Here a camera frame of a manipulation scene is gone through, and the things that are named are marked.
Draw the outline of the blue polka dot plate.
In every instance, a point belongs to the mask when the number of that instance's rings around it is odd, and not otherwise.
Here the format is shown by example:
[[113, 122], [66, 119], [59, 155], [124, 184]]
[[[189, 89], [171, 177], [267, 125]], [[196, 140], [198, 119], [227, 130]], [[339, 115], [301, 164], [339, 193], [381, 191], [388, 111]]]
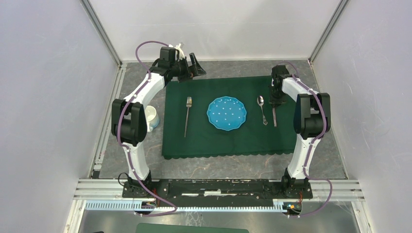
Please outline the blue polka dot plate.
[[232, 131], [239, 129], [245, 123], [247, 111], [237, 98], [223, 96], [209, 104], [206, 115], [209, 123], [216, 129]]

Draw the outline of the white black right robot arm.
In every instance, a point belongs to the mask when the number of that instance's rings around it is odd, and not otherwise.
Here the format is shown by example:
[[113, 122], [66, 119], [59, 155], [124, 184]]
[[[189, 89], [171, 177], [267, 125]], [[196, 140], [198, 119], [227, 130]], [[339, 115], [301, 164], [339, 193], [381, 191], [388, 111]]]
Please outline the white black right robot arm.
[[272, 109], [284, 104], [286, 96], [295, 102], [293, 128], [296, 144], [277, 195], [287, 199], [312, 198], [309, 167], [315, 149], [331, 128], [330, 94], [317, 92], [297, 75], [290, 74], [286, 62], [275, 65], [271, 77], [269, 103]]

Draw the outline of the dark green cloth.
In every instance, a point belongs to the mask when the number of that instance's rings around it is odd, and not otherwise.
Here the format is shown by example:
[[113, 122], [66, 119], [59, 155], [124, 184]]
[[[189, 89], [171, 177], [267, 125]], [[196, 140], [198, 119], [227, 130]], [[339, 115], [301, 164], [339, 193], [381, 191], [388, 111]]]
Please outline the dark green cloth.
[[[269, 76], [170, 82], [166, 86], [162, 156], [165, 159], [265, 155], [292, 153], [296, 143], [293, 128], [295, 102], [277, 107], [277, 127], [272, 108], [264, 103], [267, 125], [263, 124], [257, 97], [269, 99]], [[184, 137], [187, 97], [192, 97], [187, 135]], [[247, 111], [245, 123], [236, 130], [223, 131], [209, 123], [206, 111], [216, 98], [230, 96], [240, 100]]]

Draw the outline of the silver spoon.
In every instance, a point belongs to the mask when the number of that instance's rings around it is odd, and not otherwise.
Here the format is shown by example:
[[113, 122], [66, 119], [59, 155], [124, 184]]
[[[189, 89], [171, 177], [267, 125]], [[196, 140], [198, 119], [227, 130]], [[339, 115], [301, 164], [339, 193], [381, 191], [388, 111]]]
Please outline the silver spoon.
[[268, 122], [267, 122], [267, 119], [266, 119], [266, 116], [265, 116], [264, 110], [263, 110], [264, 98], [263, 98], [262, 95], [260, 95], [260, 96], [257, 97], [257, 103], [258, 103], [258, 105], [259, 105], [259, 107], [260, 107], [260, 109], [261, 109], [261, 112], [262, 112], [262, 121], [263, 121], [263, 124], [264, 124], [264, 125], [267, 125]]

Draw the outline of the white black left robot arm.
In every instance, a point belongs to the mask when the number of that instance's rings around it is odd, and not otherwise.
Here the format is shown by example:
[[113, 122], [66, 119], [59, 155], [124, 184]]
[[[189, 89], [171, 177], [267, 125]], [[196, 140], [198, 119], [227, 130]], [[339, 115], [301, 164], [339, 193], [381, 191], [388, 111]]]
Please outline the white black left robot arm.
[[124, 150], [128, 164], [127, 185], [141, 198], [151, 195], [153, 185], [150, 179], [143, 141], [148, 132], [145, 108], [153, 97], [173, 78], [179, 82], [206, 75], [194, 53], [185, 56], [179, 46], [163, 46], [160, 56], [151, 67], [145, 67], [143, 81], [123, 99], [115, 99], [111, 110], [111, 133]]

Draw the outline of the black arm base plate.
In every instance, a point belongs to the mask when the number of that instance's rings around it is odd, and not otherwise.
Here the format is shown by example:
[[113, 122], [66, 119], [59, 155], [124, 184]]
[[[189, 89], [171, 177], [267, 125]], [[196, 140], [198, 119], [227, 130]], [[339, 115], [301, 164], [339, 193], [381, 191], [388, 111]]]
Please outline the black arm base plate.
[[123, 185], [123, 198], [152, 198], [158, 195], [159, 207], [170, 203], [177, 207], [270, 207], [273, 200], [313, 198], [308, 179], [288, 183], [284, 179], [160, 179], [144, 181], [145, 190], [136, 180]]

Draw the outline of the silver fork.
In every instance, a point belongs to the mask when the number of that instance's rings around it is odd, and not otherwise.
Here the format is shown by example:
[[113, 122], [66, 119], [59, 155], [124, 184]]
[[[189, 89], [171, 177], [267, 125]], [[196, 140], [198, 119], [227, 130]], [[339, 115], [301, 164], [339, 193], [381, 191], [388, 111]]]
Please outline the silver fork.
[[187, 108], [187, 113], [186, 113], [186, 120], [185, 120], [185, 130], [184, 130], [184, 137], [187, 135], [187, 127], [188, 127], [188, 120], [189, 120], [189, 110], [192, 107], [192, 97], [187, 97], [187, 102], [186, 102], [186, 108]]

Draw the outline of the white blue mug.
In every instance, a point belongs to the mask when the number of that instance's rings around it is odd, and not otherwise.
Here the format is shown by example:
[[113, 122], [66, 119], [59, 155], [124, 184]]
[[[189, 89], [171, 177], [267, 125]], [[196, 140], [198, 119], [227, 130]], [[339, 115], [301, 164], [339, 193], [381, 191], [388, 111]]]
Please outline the white blue mug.
[[147, 123], [147, 132], [150, 133], [159, 125], [159, 115], [157, 114], [157, 110], [153, 106], [148, 105], [145, 108], [145, 116]]

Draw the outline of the black handled knife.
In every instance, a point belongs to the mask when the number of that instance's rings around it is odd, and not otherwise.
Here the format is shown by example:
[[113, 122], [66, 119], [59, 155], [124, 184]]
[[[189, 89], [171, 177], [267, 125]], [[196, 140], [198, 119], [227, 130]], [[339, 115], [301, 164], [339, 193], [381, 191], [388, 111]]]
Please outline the black handled knife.
[[274, 127], [277, 127], [277, 119], [276, 119], [275, 107], [272, 107], [272, 113], [273, 113]]

